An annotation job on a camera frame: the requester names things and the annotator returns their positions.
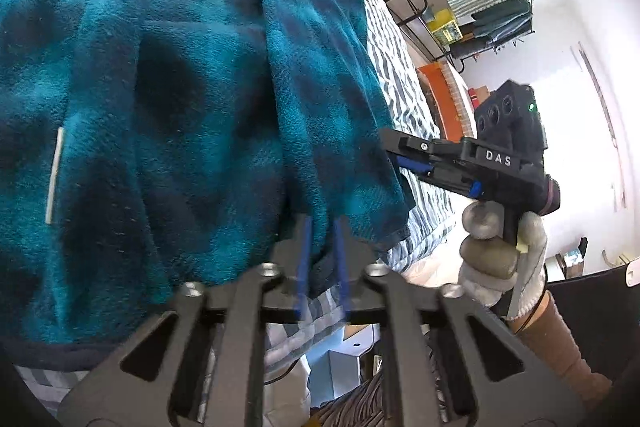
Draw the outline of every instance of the hand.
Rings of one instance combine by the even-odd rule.
[[[542,297],[547,236],[540,216],[527,212],[518,224],[517,249],[500,238],[503,222],[504,208],[494,201],[476,201],[466,207],[462,225],[469,236],[460,245],[464,263],[458,283],[490,307],[518,282],[520,299],[506,317],[515,321],[529,314]]]

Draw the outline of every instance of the screw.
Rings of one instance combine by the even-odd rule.
[[[364,271],[370,277],[382,277],[383,275],[388,274],[391,270],[389,270],[389,267],[384,263],[372,263],[367,264]]]
[[[182,293],[188,297],[200,297],[204,293],[204,285],[199,282],[186,282],[182,286]]]
[[[457,299],[462,297],[465,291],[459,284],[446,284],[442,287],[442,295],[446,299]]]
[[[264,277],[277,277],[280,275],[280,267],[275,263],[260,264],[260,275]]]

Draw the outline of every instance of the blanket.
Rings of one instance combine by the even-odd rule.
[[[182,282],[266,260],[297,212],[315,260],[340,214],[404,239],[366,28],[364,0],[1,0],[0,335],[119,341]]]

